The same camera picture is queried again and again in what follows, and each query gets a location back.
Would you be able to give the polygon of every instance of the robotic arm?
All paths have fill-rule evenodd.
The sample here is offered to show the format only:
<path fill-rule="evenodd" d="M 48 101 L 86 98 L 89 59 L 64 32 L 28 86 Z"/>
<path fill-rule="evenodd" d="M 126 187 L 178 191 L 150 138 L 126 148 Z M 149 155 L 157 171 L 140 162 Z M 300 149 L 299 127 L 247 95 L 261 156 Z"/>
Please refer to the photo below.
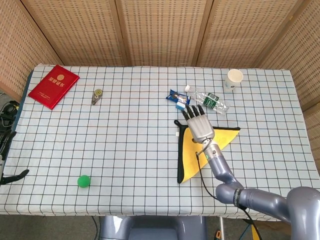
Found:
<path fill-rule="evenodd" d="M 218 144 L 215 133 L 200 105 L 186 107 L 182 114 L 190 128 L 193 140 L 202 144 L 211 170 L 223 182 L 216 188 L 217 199 L 224 204 L 249 208 L 291 224 L 292 240 L 320 240 L 320 192 L 311 187 L 292 189 L 287 198 L 278 194 L 244 188 L 231 172 Z"/>

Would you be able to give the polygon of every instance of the green ball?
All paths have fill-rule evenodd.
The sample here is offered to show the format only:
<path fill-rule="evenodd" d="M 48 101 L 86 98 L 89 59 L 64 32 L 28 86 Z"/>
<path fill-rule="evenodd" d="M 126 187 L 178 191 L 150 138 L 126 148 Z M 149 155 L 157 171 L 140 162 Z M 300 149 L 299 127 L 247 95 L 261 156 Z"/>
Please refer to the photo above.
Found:
<path fill-rule="evenodd" d="M 82 175 L 78 178 L 78 186 L 80 188 L 86 188 L 90 185 L 90 177 L 87 175 Z"/>

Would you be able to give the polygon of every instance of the paper cup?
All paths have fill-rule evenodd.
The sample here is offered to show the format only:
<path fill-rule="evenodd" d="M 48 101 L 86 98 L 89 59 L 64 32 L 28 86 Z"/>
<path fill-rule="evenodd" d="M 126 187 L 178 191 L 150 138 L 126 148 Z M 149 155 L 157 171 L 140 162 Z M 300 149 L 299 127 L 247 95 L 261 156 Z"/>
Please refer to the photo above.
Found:
<path fill-rule="evenodd" d="M 231 69 L 223 82 L 223 89 L 227 92 L 232 92 L 236 87 L 240 86 L 244 79 L 243 73 L 238 69 Z"/>

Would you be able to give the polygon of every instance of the red booklet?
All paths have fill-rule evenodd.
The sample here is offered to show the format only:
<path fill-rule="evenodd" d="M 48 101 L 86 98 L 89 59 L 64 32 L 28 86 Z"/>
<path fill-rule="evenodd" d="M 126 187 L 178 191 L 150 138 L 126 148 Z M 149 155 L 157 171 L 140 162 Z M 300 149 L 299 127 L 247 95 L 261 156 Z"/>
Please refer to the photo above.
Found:
<path fill-rule="evenodd" d="M 56 65 L 28 96 L 53 109 L 78 79 L 79 76 Z"/>

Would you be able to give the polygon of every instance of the gold emblem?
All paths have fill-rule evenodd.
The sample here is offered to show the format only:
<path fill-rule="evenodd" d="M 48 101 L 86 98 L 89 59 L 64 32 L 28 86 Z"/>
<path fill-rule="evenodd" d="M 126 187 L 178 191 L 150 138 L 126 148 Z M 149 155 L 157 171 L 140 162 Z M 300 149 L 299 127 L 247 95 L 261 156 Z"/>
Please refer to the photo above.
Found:
<path fill-rule="evenodd" d="M 65 76 L 64 76 L 63 74 L 59 74 L 59 75 L 56 77 L 56 79 L 57 79 L 58 81 L 62 81 L 64 78 L 65 78 Z"/>

